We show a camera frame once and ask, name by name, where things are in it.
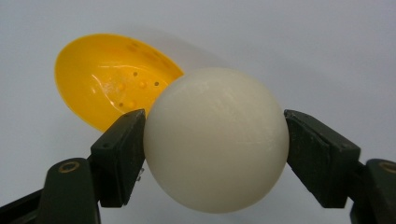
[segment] yellow bowl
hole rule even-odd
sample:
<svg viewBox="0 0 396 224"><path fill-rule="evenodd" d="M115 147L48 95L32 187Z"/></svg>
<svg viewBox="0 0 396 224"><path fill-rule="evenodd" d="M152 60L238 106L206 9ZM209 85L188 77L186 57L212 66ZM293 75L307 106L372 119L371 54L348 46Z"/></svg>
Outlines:
<svg viewBox="0 0 396 224"><path fill-rule="evenodd" d="M180 68L153 47L121 35L87 35L58 55L55 82L79 117L105 131L122 114L144 108L146 115Z"/></svg>

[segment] ping pong ball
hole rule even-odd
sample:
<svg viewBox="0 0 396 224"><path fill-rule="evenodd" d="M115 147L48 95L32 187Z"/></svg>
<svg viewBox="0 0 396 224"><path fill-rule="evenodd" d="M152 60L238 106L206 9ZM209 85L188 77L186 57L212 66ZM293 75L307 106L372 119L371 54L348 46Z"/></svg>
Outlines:
<svg viewBox="0 0 396 224"><path fill-rule="evenodd" d="M170 84L148 114L148 167L175 201L229 213L262 199L289 152L288 126L273 95L253 77L205 68Z"/></svg>

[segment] white background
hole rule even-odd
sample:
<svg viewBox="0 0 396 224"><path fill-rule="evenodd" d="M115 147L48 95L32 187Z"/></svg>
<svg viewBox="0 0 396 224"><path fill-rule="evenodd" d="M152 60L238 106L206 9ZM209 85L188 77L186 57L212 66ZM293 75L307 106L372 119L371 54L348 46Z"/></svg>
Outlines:
<svg viewBox="0 0 396 224"><path fill-rule="evenodd" d="M396 161L394 1L1 1L0 205L41 189L58 161L87 158L101 135L75 116L53 78L57 54L94 33L140 39L184 71L225 66L264 82L283 108L321 120ZM239 212L175 203L146 172L103 223L350 223L323 209L287 165L273 190Z"/></svg>

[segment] white ball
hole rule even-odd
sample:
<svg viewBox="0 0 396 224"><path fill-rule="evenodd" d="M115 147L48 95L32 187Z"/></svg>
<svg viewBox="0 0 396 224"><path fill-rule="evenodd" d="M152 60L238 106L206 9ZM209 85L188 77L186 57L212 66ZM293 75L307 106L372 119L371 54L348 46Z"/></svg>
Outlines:
<svg viewBox="0 0 396 224"><path fill-rule="evenodd" d="M260 81L225 68L185 74L148 114L148 167L163 190L185 206L227 213L272 188L289 152L282 110Z"/></svg>

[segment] screw hole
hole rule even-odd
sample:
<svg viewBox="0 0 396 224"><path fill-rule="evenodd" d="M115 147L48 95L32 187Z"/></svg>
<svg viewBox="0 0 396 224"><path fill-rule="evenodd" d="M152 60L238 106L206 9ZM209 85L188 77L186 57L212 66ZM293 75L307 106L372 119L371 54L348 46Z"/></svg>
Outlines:
<svg viewBox="0 0 396 224"><path fill-rule="evenodd" d="M382 169L384 169L390 173L396 174L396 164L395 163L383 161L383 162L380 162L379 165L382 167Z"/></svg>
<svg viewBox="0 0 396 224"><path fill-rule="evenodd" d="M70 161L70 162L66 162L66 163L62 164L59 167L58 171L59 171L59 173L66 174L66 173L77 170L78 167L79 167L79 163L77 161Z"/></svg>

